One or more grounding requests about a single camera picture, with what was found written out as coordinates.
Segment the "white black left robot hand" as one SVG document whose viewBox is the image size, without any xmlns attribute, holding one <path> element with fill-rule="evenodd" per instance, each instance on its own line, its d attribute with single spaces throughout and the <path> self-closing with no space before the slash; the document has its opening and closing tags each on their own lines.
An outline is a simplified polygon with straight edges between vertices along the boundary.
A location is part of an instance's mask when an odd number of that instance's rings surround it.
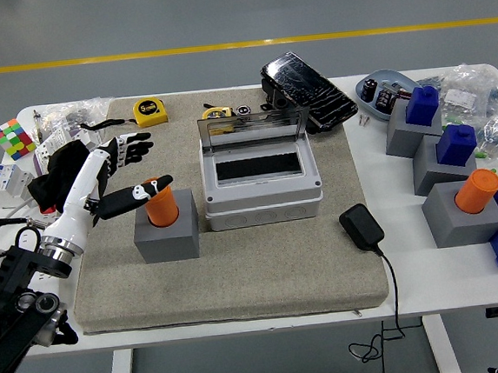
<svg viewBox="0 0 498 373">
<path fill-rule="evenodd" d="M 61 216 L 43 231 L 39 253 L 61 257 L 83 254 L 96 221 L 109 220 L 145 205 L 174 180 L 170 175 L 105 195 L 107 182 L 129 163 L 138 163 L 154 144 L 150 133 L 127 133 L 110 139 L 88 154 L 67 194 Z"/>
</svg>

